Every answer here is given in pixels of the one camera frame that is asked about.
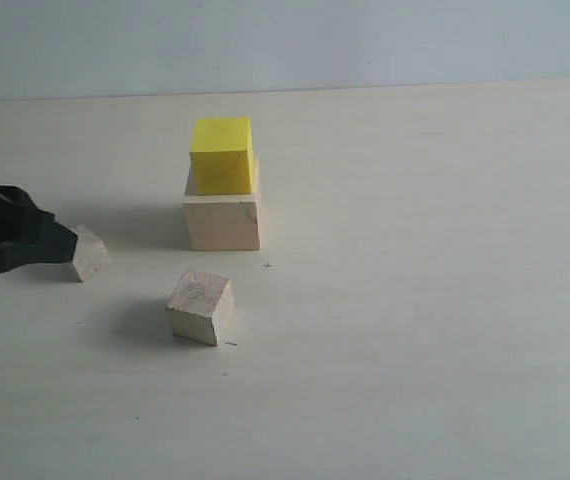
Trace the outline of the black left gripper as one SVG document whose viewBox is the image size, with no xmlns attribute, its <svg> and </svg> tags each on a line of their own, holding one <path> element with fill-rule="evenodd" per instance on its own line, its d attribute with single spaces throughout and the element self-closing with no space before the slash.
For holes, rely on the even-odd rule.
<svg viewBox="0 0 570 480">
<path fill-rule="evenodd" d="M 52 212 L 40 209 L 25 190 L 0 185 L 0 273 L 26 265 L 67 263 L 77 242 L 78 236 Z"/>
</svg>

